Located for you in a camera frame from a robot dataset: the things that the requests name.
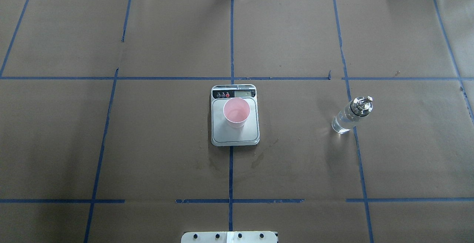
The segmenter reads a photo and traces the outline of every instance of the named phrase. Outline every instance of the bottle cap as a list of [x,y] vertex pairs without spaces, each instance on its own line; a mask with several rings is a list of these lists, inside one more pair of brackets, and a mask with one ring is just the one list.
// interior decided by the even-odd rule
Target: bottle cap
[[351,111],[359,117],[367,116],[374,109],[372,101],[371,96],[357,97],[351,103]]

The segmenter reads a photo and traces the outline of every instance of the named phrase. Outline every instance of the digital kitchen scale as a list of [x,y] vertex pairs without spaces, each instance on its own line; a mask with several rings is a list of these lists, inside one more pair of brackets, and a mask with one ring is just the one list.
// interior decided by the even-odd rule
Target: digital kitchen scale
[[[231,98],[243,98],[250,105],[250,115],[241,128],[233,128],[224,117],[224,104]],[[214,86],[210,91],[211,142],[221,146],[257,145],[260,141],[258,126],[257,89],[252,84]]]

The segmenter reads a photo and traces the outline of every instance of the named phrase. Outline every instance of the pink plastic cup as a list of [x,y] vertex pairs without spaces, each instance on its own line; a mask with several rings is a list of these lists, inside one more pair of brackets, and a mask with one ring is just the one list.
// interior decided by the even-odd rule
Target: pink plastic cup
[[233,128],[244,126],[250,115],[250,105],[242,98],[231,98],[224,104],[224,116]]

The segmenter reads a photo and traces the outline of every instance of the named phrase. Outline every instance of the water stain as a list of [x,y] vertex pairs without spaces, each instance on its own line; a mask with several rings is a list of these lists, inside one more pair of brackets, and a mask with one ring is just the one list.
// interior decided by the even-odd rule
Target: water stain
[[262,162],[262,160],[264,159],[264,152],[265,152],[267,149],[271,148],[273,145],[275,145],[275,144],[278,142],[278,140],[280,140],[280,139],[277,138],[277,139],[275,140],[275,142],[273,142],[273,144],[270,144],[268,147],[266,147],[266,148],[260,153],[260,155],[257,157],[257,160],[255,160],[255,161],[252,162],[252,166],[251,166],[252,169],[255,169],[255,167],[257,167],[257,166],[260,164],[260,162]]
[[264,159],[264,154],[262,153],[258,156],[257,160],[252,162],[252,169],[255,169],[255,167],[257,167],[263,159]]

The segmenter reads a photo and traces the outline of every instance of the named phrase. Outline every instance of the scale display screen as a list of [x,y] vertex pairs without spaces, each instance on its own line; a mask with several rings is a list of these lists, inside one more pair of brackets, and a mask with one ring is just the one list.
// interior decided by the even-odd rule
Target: scale display screen
[[252,91],[235,91],[234,96],[236,98],[251,97],[252,96]]

